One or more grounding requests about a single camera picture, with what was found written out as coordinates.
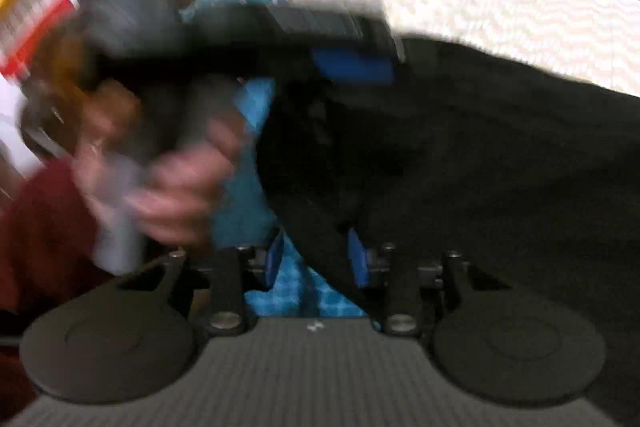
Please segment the red sleeve forearm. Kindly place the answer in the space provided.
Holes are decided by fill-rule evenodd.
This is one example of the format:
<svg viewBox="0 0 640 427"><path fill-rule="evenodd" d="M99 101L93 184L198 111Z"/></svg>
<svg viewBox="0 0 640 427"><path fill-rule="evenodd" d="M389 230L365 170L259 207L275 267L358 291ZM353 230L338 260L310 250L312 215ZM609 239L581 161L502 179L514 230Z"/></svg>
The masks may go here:
<svg viewBox="0 0 640 427"><path fill-rule="evenodd" d="M107 281L92 261L98 232L70 161L47 162L1 218L1 308L37 314Z"/></svg>

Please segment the person's left hand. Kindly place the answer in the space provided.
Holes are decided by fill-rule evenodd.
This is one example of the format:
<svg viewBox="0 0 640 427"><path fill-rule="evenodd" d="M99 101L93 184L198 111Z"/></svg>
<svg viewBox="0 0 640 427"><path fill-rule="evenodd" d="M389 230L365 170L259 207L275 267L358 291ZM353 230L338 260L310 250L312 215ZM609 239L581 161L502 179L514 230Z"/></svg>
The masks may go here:
<svg viewBox="0 0 640 427"><path fill-rule="evenodd" d="M122 196L138 231L158 243L194 246L207 241L209 219L234 173L245 142L245 120L232 103L236 87L224 80L206 83L195 100L199 122L180 150L157 157L143 183ZM115 208L106 198L119 175L107 165L136 130L140 101L115 81L84 96L72 171L89 209L102 225L114 225Z"/></svg>

